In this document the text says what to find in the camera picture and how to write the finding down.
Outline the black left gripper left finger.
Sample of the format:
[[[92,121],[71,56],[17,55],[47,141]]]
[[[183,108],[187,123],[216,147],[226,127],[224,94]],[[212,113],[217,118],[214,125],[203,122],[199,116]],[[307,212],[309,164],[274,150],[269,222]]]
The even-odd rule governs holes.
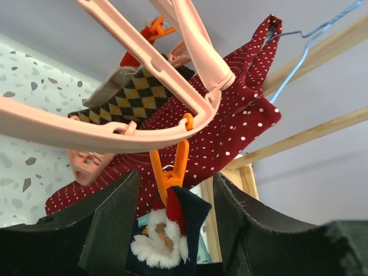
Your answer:
[[[131,171],[36,224],[1,228],[1,275],[125,275],[139,187]]]

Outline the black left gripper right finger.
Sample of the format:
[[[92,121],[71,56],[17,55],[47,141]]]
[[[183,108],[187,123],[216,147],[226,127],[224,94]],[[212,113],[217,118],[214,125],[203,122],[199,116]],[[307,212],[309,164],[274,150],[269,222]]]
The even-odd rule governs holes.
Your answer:
[[[213,183],[242,217],[225,275],[367,275],[366,220],[313,225],[230,188],[219,172]]]

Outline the brown yellow argyle sock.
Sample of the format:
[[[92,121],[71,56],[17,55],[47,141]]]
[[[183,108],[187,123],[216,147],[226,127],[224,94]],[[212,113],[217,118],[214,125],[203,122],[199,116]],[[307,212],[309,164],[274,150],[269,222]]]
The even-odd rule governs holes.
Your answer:
[[[69,118],[105,125],[109,122],[137,123],[137,129],[173,127],[189,110],[146,68],[138,72],[103,104],[74,111]]]

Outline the navy santa sock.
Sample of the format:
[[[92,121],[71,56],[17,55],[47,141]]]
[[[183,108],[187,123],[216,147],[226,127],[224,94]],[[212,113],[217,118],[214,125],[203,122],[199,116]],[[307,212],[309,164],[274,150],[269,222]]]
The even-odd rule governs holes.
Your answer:
[[[167,203],[155,203],[147,232],[135,222],[125,270],[132,275],[195,275],[200,229],[211,204],[188,189],[167,189]]]

